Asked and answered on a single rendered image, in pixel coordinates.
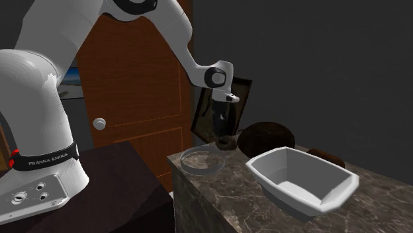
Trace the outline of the dark brown round loaf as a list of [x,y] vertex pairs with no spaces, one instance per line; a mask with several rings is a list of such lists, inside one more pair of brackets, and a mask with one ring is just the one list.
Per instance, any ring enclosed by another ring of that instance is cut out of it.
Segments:
[[275,148],[294,148],[296,142],[286,126],[276,122],[257,122],[242,131],[237,145],[247,157],[254,158]]

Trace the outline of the brown oblong bread roll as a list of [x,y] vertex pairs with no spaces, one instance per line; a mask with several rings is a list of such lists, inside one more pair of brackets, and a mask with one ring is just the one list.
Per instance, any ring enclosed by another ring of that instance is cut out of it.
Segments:
[[308,153],[308,154],[311,154],[311,155],[313,155],[313,156],[322,158],[323,160],[326,160],[326,161],[328,161],[328,162],[334,163],[334,164],[336,164],[336,165],[338,165],[338,166],[340,166],[340,167],[342,167],[342,168],[345,168],[345,163],[344,163],[344,161],[343,161],[342,159],[340,159],[340,158],[337,157],[337,156],[333,156],[333,155],[331,155],[331,154],[329,154],[329,153],[326,153],[326,152],[324,152],[324,151],[322,151],[322,150],[319,150],[319,149],[316,149],[316,148],[312,148],[312,149],[309,149],[309,150],[307,151],[307,153]]

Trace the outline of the brown wooden door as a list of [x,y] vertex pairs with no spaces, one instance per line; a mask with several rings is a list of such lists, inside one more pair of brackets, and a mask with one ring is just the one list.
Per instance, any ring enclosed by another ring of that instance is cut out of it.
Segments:
[[115,20],[109,4],[76,55],[93,143],[129,142],[171,192],[167,157],[192,146],[193,89],[155,26]]

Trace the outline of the dark framed picture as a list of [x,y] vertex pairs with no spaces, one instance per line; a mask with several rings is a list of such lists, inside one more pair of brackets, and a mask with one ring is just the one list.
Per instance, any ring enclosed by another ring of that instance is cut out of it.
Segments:
[[[231,103],[226,111],[228,117],[228,135],[233,136],[238,132],[238,126],[246,102],[252,80],[234,77],[232,82],[232,93],[240,98],[237,103]],[[212,125],[212,90],[202,88],[197,110],[191,127],[191,132],[197,135],[203,142],[211,143],[214,141]]]

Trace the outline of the white rectangular bowl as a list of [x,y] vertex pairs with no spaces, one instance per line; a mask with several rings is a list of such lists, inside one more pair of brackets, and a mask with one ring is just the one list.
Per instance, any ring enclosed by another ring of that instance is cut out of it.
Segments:
[[338,210],[359,187],[358,175],[289,147],[260,154],[246,167],[272,203],[302,222]]

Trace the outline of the wall picture with blue sky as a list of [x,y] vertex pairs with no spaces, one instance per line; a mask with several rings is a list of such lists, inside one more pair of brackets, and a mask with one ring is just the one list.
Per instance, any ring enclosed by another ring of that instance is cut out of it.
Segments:
[[57,88],[60,99],[84,98],[77,60],[74,58],[62,82]]

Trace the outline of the clear glass round dish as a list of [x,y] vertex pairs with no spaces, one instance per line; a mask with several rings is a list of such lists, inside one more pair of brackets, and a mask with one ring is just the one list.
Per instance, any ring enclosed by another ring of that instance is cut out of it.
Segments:
[[223,151],[211,146],[197,146],[181,153],[181,169],[192,175],[208,175],[221,170],[226,163]]

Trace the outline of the dark robot stand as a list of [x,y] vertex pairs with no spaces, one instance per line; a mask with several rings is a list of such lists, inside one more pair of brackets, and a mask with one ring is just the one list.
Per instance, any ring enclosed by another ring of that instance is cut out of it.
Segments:
[[0,233],[175,233],[173,199],[129,142],[79,160],[89,183],[74,197],[59,175],[0,196]]

